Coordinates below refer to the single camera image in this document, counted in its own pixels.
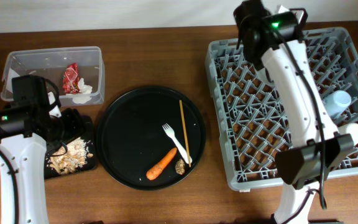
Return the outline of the brown walnut shell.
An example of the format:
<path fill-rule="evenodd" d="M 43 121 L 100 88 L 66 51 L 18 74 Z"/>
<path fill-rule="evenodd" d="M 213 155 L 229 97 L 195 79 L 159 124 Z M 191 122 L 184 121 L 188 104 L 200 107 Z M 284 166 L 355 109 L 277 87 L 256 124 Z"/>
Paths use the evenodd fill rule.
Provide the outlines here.
<path fill-rule="evenodd" d="M 175 171 L 179 175 L 183 175 L 185 173 L 185 161 L 183 159 L 179 159 L 175 165 Z"/>

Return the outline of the red snack wrapper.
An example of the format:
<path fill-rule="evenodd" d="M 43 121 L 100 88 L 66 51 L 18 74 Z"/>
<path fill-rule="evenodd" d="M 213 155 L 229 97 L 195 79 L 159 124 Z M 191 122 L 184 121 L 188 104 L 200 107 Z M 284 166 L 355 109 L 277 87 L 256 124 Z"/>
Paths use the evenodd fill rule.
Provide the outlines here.
<path fill-rule="evenodd" d="M 66 94 L 77 94 L 80 92 L 78 87 L 79 73 L 77 63 L 67 66 L 63 75 L 63 90 Z"/>

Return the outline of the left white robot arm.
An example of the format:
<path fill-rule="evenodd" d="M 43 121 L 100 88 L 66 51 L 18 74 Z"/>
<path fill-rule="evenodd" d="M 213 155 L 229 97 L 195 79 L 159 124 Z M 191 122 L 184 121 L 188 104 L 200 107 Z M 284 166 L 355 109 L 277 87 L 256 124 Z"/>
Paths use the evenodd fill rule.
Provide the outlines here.
<path fill-rule="evenodd" d="M 0 111 L 2 223 L 48 223 L 44 166 L 47 153 L 85 133 L 76 109 L 56 114 L 46 107 Z"/>

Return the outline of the black rectangular tray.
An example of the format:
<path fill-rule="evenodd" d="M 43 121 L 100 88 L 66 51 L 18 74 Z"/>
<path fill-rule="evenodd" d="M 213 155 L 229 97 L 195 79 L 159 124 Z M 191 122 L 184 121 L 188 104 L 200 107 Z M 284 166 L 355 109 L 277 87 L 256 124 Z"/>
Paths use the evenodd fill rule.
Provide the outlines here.
<path fill-rule="evenodd" d="M 96 167 L 93 122 L 89 116 L 82 116 L 86 131 L 67 147 L 63 146 L 45 156 L 44 179 L 74 174 Z"/>

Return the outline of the white crumpled tissue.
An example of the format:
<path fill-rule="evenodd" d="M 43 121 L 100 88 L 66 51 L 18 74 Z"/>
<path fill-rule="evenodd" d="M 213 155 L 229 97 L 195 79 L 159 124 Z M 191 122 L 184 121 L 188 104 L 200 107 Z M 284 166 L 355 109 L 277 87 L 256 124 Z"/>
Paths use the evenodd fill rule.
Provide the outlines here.
<path fill-rule="evenodd" d="M 79 92 L 73 94 L 73 102 L 75 104 L 85 104 L 91 97 L 88 94 L 92 93 L 93 87 L 85 84 L 84 78 L 80 78 L 78 82 Z"/>

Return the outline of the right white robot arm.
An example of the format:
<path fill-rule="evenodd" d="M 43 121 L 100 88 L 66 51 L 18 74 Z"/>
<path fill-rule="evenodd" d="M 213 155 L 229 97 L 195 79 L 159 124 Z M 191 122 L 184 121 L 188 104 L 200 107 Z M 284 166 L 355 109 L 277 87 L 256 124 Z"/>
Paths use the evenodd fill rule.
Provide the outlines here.
<path fill-rule="evenodd" d="M 314 195 L 327 207 L 324 181 L 358 143 L 358 124 L 337 127 L 327 114 L 306 59 L 301 20 L 292 10 L 234 11 L 237 45 L 246 60 L 277 89 L 287 114 L 292 149 L 275 156 L 284 185 L 275 223 L 307 223 Z"/>

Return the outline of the blue plastic cup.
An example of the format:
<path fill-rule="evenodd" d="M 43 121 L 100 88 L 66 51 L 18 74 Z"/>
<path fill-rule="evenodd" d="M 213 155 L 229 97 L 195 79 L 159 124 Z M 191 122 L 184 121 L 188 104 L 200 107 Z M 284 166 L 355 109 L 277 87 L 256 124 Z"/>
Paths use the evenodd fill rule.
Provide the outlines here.
<path fill-rule="evenodd" d="M 323 99 L 327 114 L 334 119 L 342 114 L 351 104 L 352 98 L 348 92 L 338 90 Z"/>

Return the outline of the pile of food scraps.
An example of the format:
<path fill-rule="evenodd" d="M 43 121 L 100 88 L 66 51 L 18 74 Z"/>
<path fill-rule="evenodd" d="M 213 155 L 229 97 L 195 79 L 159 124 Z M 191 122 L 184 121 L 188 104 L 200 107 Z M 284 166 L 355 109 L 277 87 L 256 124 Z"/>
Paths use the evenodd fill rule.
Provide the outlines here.
<path fill-rule="evenodd" d="M 59 175 L 72 174 L 84 168 L 94 154 L 82 138 L 77 138 L 66 147 L 62 146 L 57 152 L 47 160 L 47 166 L 56 171 Z"/>

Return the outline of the orange carrot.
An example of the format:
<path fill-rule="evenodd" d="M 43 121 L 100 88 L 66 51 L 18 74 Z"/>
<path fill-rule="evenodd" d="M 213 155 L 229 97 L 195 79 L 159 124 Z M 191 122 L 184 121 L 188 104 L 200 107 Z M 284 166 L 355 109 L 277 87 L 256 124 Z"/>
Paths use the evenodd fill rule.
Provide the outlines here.
<path fill-rule="evenodd" d="M 166 168 L 166 166 L 169 165 L 169 163 L 172 161 L 172 159 L 175 157 L 177 153 L 177 148 L 174 147 L 151 169 L 149 169 L 146 173 L 146 177 L 149 180 L 155 180 Z"/>

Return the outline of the round black serving tray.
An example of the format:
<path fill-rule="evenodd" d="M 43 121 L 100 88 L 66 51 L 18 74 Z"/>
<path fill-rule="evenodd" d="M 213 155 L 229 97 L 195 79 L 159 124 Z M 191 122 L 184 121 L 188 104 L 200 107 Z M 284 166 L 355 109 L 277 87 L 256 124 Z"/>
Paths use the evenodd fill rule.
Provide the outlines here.
<path fill-rule="evenodd" d="M 179 175 L 175 165 L 182 156 L 176 153 L 163 172 L 149 180 L 146 173 L 170 149 L 173 141 L 162 125 L 169 124 L 182 146 L 182 100 L 191 167 Z M 131 90 L 113 101 L 99 120 L 95 144 L 104 169 L 118 182 L 137 190 L 160 190 L 179 183 L 199 163 L 206 143 L 206 129 L 198 108 L 183 94 L 163 86 Z"/>

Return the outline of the grey plate with food scraps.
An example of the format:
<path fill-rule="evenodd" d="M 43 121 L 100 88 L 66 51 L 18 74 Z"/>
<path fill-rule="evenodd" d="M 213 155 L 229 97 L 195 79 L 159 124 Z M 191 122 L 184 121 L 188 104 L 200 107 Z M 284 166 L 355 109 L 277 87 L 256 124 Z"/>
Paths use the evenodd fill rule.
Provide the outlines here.
<path fill-rule="evenodd" d="M 273 81 L 270 79 L 269 72 L 266 70 L 266 68 L 262 68 L 258 71 L 256 71 L 257 78 L 262 81 L 264 84 L 274 87 Z"/>

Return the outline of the grey dishwasher rack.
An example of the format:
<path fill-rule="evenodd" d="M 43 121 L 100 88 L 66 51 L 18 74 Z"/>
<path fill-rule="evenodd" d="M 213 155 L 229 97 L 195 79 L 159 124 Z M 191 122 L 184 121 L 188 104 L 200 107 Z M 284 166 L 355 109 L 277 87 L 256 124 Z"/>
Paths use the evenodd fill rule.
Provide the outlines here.
<path fill-rule="evenodd" d="M 305 32 L 306 51 L 318 91 L 344 90 L 350 106 L 334 118 L 338 126 L 358 123 L 358 54 L 345 28 Z M 209 44 L 206 72 L 219 126 L 228 186 L 245 191 L 282 185 L 275 155 L 291 148 L 288 121 L 276 89 L 262 83 L 236 39 Z M 330 178 L 358 175 L 358 144 Z"/>

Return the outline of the white plastic fork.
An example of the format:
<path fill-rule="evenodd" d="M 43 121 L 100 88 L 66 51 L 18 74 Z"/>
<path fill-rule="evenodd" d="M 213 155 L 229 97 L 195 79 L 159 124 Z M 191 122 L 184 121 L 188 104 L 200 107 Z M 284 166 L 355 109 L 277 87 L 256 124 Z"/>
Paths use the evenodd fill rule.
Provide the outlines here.
<path fill-rule="evenodd" d="M 174 145 L 177 147 L 177 149 L 178 149 L 180 155 L 182 156 L 183 160 L 185 161 L 185 163 L 190 165 L 193 160 L 187 154 L 187 151 L 185 150 L 185 148 L 180 144 L 180 142 L 176 138 L 173 128 L 167 123 L 163 124 L 162 128 L 165 131 L 166 135 L 173 141 Z"/>

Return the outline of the cream paper cup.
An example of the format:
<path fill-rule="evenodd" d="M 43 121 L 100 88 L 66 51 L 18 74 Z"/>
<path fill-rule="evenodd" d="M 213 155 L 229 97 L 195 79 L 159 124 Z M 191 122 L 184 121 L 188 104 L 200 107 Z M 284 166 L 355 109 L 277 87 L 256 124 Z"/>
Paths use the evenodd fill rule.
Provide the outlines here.
<path fill-rule="evenodd" d="M 343 126 L 338 127 L 338 131 L 341 135 L 350 134 L 351 138 L 354 142 L 354 145 L 358 144 L 358 124 L 357 123 L 349 123 Z"/>

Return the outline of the wooden chopstick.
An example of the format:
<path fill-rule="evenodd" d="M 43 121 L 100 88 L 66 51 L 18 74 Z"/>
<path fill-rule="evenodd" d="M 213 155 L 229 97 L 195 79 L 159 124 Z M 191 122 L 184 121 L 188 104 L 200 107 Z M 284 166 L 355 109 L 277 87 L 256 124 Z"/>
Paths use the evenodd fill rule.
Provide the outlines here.
<path fill-rule="evenodd" d="M 181 122 L 182 122 L 182 126 L 183 126 L 183 134 L 184 134 L 184 140 L 185 140 L 186 155 L 188 158 L 188 165 L 189 165 L 189 167 L 191 167 L 192 160 L 191 160 L 190 150 L 189 150 L 189 146 L 188 146 L 188 137 L 187 137 L 187 131 L 186 131 L 185 115 L 184 115 L 182 100 L 179 100 L 179 104 L 180 104 Z"/>

